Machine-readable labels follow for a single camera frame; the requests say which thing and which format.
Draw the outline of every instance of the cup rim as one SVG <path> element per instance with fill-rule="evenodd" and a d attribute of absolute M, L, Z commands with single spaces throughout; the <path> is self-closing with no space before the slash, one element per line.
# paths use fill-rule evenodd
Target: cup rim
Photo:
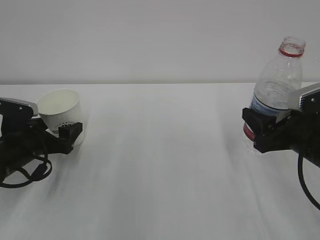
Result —
<path fill-rule="evenodd" d="M 41 99 L 42 99 L 44 96 L 49 95 L 49 94 L 52 94 L 52 93 L 54 93 L 54 92 L 66 91 L 66 90 L 67 90 L 67 91 L 71 91 L 71 92 L 75 93 L 75 95 L 76 95 L 76 102 L 75 102 L 71 107 L 67 108 L 67 109 L 64 110 L 64 111 L 55 112 L 55 113 L 50 113 L 50 114 L 41 113 L 40 110 L 39 110 L 39 107 L 38 107 L 38 114 L 39 114 L 39 115 L 43 115 L 43 116 L 55 116 L 55 115 L 63 114 L 63 113 L 65 113 L 65 112 L 69 111 L 70 109 L 72 109 L 74 106 L 76 106 L 76 105 L 79 103 L 79 101 L 80 101 L 79 93 L 78 93 L 76 90 L 73 90 L 73 89 L 70 89 L 70 88 L 60 88 L 60 89 L 56 89 L 56 90 L 49 91 L 49 92 L 47 92 L 46 94 L 42 95 L 42 96 L 38 99 L 38 101 L 36 102 L 36 105 L 38 106 L 39 102 L 41 101 Z"/>

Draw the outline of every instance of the white table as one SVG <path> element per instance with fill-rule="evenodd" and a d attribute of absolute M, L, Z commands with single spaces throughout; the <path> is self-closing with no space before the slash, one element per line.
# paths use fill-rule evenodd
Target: white table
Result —
<path fill-rule="evenodd" d="M 82 146 L 51 155 L 48 178 L 0 189 L 1 239 L 319 239 L 320 212 L 300 187 L 297 154 L 244 147 L 241 114 L 253 87 L 1 85 L 1 97 L 31 102 L 75 89 L 88 116 Z M 320 200 L 320 169 L 307 161 L 304 169 Z"/>

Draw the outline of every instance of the white wall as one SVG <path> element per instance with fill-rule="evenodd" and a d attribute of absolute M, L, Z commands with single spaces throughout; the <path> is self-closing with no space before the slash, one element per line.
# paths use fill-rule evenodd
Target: white wall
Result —
<path fill-rule="evenodd" d="M 2 0 L 0 83 L 255 81 L 283 37 L 320 78 L 318 0 Z"/>

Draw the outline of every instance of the black cable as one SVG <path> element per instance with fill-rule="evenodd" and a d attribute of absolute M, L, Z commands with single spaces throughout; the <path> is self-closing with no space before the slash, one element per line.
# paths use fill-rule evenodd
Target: black cable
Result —
<path fill-rule="evenodd" d="M 33 182 L 38 182 L 38 181 L 45 179 L 52 172 L 53 166 L 52 166 L 51 161 L 48 159 L 49 154 L 48 154 L 48 149 L 47 149 L 46 143 L 44 141 L 44 138 L 41 133 L 38 133 L 38 132 L 33 132 L 33 133 L 37 135 L 37 139 L 40 141 L 40 143 L 42 145 L 43 154 L 44 154 L 44 157 L 33 155 L 33 158 L 40 160 L 43 163 L 39 164 L 31 175 L 24 168 L 17 167 L 15 170 L 22 173 L 27 178 L 27 181 L 22 182 L 22 183 L 18 183 L 18 184 L 8 184 L 8 183 L 0 182 L 0 187 L 6 188 L 6 189 L 22 188 L 22 187 L 25 187 L 25 186 L 33 183 Z"/>
<path fill-rule="evenodd" d="M 305 178 L 304 178 L 304 171 L 303 171 L 303 162 L 304 162 L 304 156 L 305 156 L 305 147 L 302 147 L 299 151 L 299 157 L 298 157 L 298 177 L 299 182 L 302 187 L 302 190 L 304 191 L 306 197 L 310 200 L 310 202 L 318 209 L 320 210 L 320 204 L 315 200 L 315 198 L 311 195 L 309 192 Z"/>

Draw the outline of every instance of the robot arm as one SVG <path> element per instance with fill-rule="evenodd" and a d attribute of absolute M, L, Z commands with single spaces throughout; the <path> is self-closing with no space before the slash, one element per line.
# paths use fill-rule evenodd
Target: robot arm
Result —
<path fill-rule="evenodd" d="M 298 177 L 307 198 L 320 210 L 303 175 L 303 159 L 320 167 L 320 83 L 292 92 L 284 117 L 266 116 L 244 108 L 242 118 L 254 132 L 253 147 L 261 153 L 293 150 L 299 154 Z"/>
<path fill-rule="evenodd" d="M 55 137 L 46 131 L 48 127 L 41 118 L 32 118 L 38 115 L 35 103 L 13 98 L 0 98 L 0 114 L 0 187 L 4 188 L 20 188 L 46 178 L 52 171 L 48 154 L 69 154 L 83 130 L 82 123 L 78 122 L 60 127 L 59 137 Z M 32 174 L 28 174 L 23 166 L 34 159 L 42 163 Z M 15 171 L 21 172 L 27 181 L 20 184 L 3 183 Z"/>

